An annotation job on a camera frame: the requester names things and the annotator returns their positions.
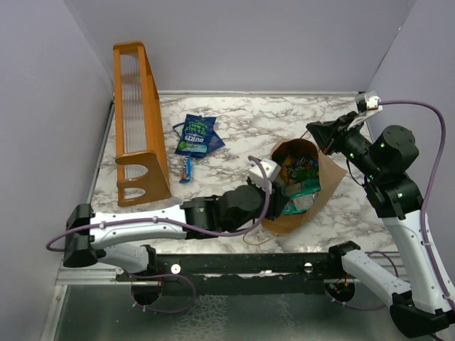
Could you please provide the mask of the dark blue snack packet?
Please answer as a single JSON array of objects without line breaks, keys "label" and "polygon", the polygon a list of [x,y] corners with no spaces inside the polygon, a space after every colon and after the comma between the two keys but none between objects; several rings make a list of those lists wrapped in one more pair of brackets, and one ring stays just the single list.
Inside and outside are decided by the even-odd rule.
[{"label": "dark blue snack packet", "polygon": [[[181,138],[181,135],[183,133],[183,127],[184,127],[183,122],[173,126],[173,130],[177,133],[179,138]],[[217,150],[223,148],[224,146],[225,143],[223,142],[223,140],[218,136],[218,134],[215,131],[213,131],[210,143],[208,144],[207,152],[204,155],[200,153],[197,154],[191,153],[190,156],[196,160],[200,160],[202,158],[205,158],[206,156],[209,156],[210,154],[215,153]]]}]

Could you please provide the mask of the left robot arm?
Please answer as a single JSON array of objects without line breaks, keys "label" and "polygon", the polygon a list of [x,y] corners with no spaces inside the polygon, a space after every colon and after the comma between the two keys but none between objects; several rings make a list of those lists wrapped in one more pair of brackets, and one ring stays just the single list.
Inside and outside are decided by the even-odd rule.
[{"label": "left robot arm", "polygon": [[105,214],[88,203],[80,204],[66,222],[63,265],[83,268],[103,263],[146,281],[156,274],[156,257],[149,245],[135,247],[133,242],[236,237],[247,231],[248,222],[278,218],[288,201],[277,184],[266,193],[249,181],[223,195],[196,197],[164,210]]}]

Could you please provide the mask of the brown paper bag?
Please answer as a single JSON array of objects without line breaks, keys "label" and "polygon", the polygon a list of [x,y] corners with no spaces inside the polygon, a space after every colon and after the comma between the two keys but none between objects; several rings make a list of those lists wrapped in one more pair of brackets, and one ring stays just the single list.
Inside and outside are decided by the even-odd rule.
[{"label": "brown paper bag", "polygon": [[294,181],[289,183],[285,181],[283,162],[288,156],[298,158],[304,154],[309,155],[311,158],[318,161],[317,178],[319,179],[321,190],[317,200],[306,212],[294,215],[284,215],[282,213],[282,215],[275,220],[264,218],[261,222],[261,226],[272,232],[273,235],[264,240],[263,243],[266,243],[279,235],[290,234],[314,218],[326,206],[328,201],[332,198],[336,188],[346,176],[346,170],[339,167],[328,156],[324,155],[312,142],[301,137],[298,139],[282,139],[272,148],[270,156],[273,161],[281,166],[276,181],[283,187],[283,190],[285,187],[297,183]]}]

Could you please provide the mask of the blue Burts crisps packet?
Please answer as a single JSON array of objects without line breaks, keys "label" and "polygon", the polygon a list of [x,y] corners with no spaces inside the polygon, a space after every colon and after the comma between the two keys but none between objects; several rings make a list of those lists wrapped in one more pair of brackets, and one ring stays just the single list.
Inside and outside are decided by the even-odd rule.
[{"label": "blue Burts crisps packet", "polygon": [[213,135],[215,117],[187,114],[175,153],[182,156],[204,157]]}]

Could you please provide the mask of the small blue candy bar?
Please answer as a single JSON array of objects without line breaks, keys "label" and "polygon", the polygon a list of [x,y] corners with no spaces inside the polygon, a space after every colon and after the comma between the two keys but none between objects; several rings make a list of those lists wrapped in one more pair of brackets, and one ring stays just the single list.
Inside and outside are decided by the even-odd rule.
[{"label": "small blue candy bar", "polygon": [[183,171],[182,171],[181,179],[179,180],[179,183],[191,182],[192,176],[193,176],[193,161],[190,156],[187,156],[184,161]]}]

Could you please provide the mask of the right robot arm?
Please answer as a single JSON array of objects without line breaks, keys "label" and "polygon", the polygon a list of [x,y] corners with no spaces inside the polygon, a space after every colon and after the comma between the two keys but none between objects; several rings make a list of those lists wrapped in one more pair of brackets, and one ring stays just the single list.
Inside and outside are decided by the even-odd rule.
[{"label": "right robot arm", "polygon": [[371,261],[354,242],[330,247],[326,268],[330,275],[352,275],[365,284],[390,312],[397,329],[408,338],[432,335],[454,324],[449,299],[454,285],[432,246],[424,199],[406,171],[418,157],[413,133],[402,126],[386,127],[369,142],[360,132],[358,114],[335,121],[307,124],[308,132],[325,155],[343,154],[363,175],[368,202],[383,221],[400,254],[407,281]]}]

